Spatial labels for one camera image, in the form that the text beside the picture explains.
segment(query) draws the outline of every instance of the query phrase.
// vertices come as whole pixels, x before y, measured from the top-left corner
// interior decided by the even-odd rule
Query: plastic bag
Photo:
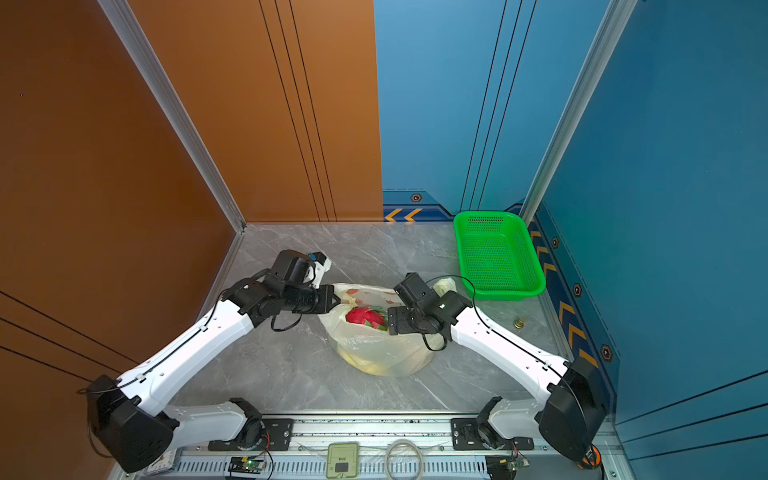
[[[434,352],[426,348],[419,333],[389,335],[386,331],[346,321],[346,314],[356,306],[384,312],[391,306],[402,306],[395,290],[351,283],[336,283],[333,288],[342,303],[319,317],[336,352],[348,364],[370,375],[408,376],[432,361]],[[442,346],[440,335],[427,335],[426,339],[433,349]]]
[[[449,290],[456,291],[456,282],[450,276],[447,276],[438,280],[432,288],[435,289],[438,295],[443,296]]]

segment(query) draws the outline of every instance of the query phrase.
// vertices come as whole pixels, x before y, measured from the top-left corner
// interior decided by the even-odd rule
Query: white robotic arm
[[[258,410],[244,399],[198,407],[177,407],[169,401],[224,348],[264,320],[274,320],[279,311],[330,311],[339,298],[333,286],[320,284],[330,267],[321,253],[284,250],[271,269],[236,282],[211,311],[149,360],[117,380],[99,377],[87,388],[91,431],[126,472],[140,470],[169,449],[194,443],[227,440],[235,447],[253,447],[261,439],[263,423]],[[480,353],[533,395],[514,402],[497,397],[486,406],[478,417],[478,432],[487,445],[495,448],[504,439],[540,432],[565,456],[581,459],[588,447],[584,443],[597,431],[594,423],[599,426],[604,417],[604,412],[584,414],[601,406],[589,372],[585,375],[576,364],[569,366],[562,357],[525,342],[456,292],[438,296],[415,273],[395,290],[406,306],[389,309],[390,334],[440,333],[446,342]],[[566,386],[570,392],[564,397]],[[574,400],[581,411],[576,417]],[[548,438],[553,435],[558,437],[554,442]]]

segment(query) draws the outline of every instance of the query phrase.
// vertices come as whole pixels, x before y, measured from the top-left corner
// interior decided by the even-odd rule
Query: mesh basket
[[[462,212],[453,220],[462,275],[477,300],[523,300],[547,285],[525,222],[509,212]],[[466,280],[470,294],[474,289]]]

